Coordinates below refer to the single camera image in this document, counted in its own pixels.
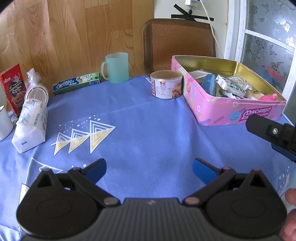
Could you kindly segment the person right hand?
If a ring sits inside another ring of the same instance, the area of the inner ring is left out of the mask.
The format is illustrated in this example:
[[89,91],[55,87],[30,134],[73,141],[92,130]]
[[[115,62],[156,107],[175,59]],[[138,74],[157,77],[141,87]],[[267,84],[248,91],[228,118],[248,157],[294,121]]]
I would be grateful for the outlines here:
[[[285,193],[286,201],[295,206],[296,189],[290,188]],[[284,241],[295,241],[296,236],[296,222],[295,222],[295,209],[291,210],[287,215],[286,222],[281,229],[280,236]]]

